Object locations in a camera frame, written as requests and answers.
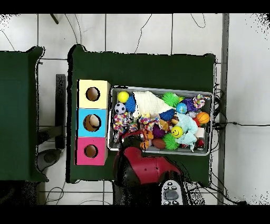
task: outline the dark green table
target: dark green table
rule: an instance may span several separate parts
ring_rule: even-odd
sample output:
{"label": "dark green table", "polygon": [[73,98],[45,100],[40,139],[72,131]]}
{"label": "dark green table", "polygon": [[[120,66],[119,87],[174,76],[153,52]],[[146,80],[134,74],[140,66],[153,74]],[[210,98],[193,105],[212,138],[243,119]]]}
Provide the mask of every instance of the dark green table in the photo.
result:
{"label": "dark green table", "polygon": [[[213,92],[215,56],[121,54],[86,52],[79,44],[68,55],[66,180],[113,180],[116,152],[109,151],[104,166],[74,165],[77,79],[106,80],[112,86],[135,86]],[[195,182],[208,186],[209,155],[169,155]]]}
{"label": "dark green table", "polygon": [[37,62],[42,47],[0,52],[0,180],[47,181],[37,153]]}

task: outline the round hole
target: round hole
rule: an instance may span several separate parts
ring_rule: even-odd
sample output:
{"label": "round hole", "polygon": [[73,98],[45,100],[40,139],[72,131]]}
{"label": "round hole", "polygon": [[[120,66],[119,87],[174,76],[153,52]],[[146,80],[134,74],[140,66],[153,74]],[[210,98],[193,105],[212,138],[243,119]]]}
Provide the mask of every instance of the round hole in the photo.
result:
{"label": "round hole", "polygon": [[98,154],[98,148],[94,145],[88,145],[84,149],[84,154],[89,158],[95,158]]}
{"label": "round hole", "polygon": [[90,87],[85,93],[87,100],[97,101],[100,97],[100,92],[96,87]]}
{"label": "round hole", "polygon": [[89,132],[96,132],[101,126],[101,119],[96,114],[90,114],[83,120],[83,127]]}

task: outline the white cloth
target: white cloth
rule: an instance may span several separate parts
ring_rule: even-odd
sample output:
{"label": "white cloth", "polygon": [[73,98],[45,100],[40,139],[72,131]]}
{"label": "white cloth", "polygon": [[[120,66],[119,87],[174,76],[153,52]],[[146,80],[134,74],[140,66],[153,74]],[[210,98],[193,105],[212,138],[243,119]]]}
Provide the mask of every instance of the white cloth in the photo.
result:
{"label": "white cloth", "polygon": [[139,117],[142,114],[161,114],[170,109],[174,109],[173,107],[170,107],[168,104],[166,104],[162,99],[159,99],[149,91],[133,93],[136,101],[136,109],[133,113],[133,116],[135,118]]}

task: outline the red ball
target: red ball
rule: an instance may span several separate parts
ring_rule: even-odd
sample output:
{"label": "red ball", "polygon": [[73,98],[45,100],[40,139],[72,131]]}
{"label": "red ball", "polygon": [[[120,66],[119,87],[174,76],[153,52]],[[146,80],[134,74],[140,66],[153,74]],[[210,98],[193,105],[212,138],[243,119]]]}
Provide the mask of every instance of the red ball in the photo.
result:
{"label": "red ball", "polygon": [[204,147],[204,145],[205,145],[204,140],[199,139],[198,142],[197,142],[197,145],[198,145],[199,148]]}

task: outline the yellow smiley face ball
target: yellow smiley face ball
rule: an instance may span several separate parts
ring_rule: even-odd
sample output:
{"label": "yellow smiley face ball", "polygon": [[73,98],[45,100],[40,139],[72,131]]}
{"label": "yellow smiley face ball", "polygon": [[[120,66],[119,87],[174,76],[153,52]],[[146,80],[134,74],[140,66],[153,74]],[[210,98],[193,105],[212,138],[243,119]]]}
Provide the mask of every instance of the yellow smiley face ball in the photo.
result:
{"label": "yellow smiley face ball", "polygon": [[129,94],[126,92],[126,91],[122,91],[120,93],[118,93],[118,101],[121,102],[121,103],[125,103],[127,102],[129,98]]}
{"label": "yellow smiley face ball", "polygon": [[171,129],[171,135],[174,137],[174,138],[180,138],[183,134],[183,129],[179,126],[174,126],[172,129]]}

